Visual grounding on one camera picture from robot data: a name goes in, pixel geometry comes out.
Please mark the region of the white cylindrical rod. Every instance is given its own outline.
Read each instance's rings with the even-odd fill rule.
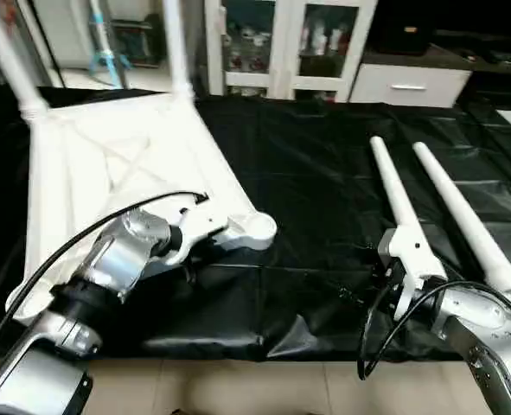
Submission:
[[[486,283],[505,294],[510,293],[511,263],[501,248],[426,144],[415,143],[413,148],[480,262]]]
[[[36,112],[48,108],[36,90],[32,79],[27,73],[24,65],[19,59],[11,41],[0,22],[0,68],[5,78],[11,85],[13,93],[16,95],[23,116],[26,118],[27,112]]]
[[[163,0],[163,14],[173,91],[192,98],[193,91],[186,65],[182,14],[178,0]]]
[[[398,225],[412,227],[415,232],[420,233],[422,240],[426,240],[422,227],[418,222],[418,216],[412,208],[409,196],[403,187],[399,174],[393,165],[390,153],[381,137],[374,136],[370,139],[374,158],[378,163],[378,170],[386,190],[387,198],[393,210],[393,216]]]

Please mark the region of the table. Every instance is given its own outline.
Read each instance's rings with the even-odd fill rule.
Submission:
[[[42,90],[53,105],[139,94]],[[412,153],[422,140],[457,181],[511,261],[511,125],[487,106],[455,109],[332,105],[239,97],[197,108],[254,205],[279,233],[266,252],[240,250],[140,284],[103,353],[252,361],[353,360],[376,245],[393,227],[368,145],[385,138],[436,254],[452,277],[481,279],[476,261]],[[22,277],[28,131],[0,90],[0,317]],[[391,321],[379,316],[371,347]],[[0,353],[21,332],[14,325]],[[387,359],[456,356],[417,322]]]

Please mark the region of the black plastic sheet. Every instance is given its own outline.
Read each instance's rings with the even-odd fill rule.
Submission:
[[[140,94],[44,90],[52,105]],[[511,125],[493,108],[329,105],[238,97],[197,104],[257,209],[278,235],[265,252],[239,250],[142,282],[105,340],[104,353],[188,359],[353,360],[372,294],[376,246],[394,227],[368,144],[382,136],[428,240],[451,278],[482,272],[411,145],[427,143],[511,261]],[[22,278],[29,135],[0,90],[0,318]],[[380,315],[371,347],[391,327]],[[0,346],[21,329],[14,324]],[[387,358],[455,355],[416,322]]]

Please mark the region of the glass cabinet door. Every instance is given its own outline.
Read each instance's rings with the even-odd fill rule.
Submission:
[[[285,42],[277,30],[286,33],[289,1],[206,0],[211,93],[273,96]],[[218,21],[216,30],[212,19]]]
[[[297,75],[339,78],[357,7],[308,4],[298,43]]]
[[[286,98],[315,96],[330,100],[334,92],[346,88],[346,82],[355,76],[375,3],[375,0],[296,3],[287,47]]]

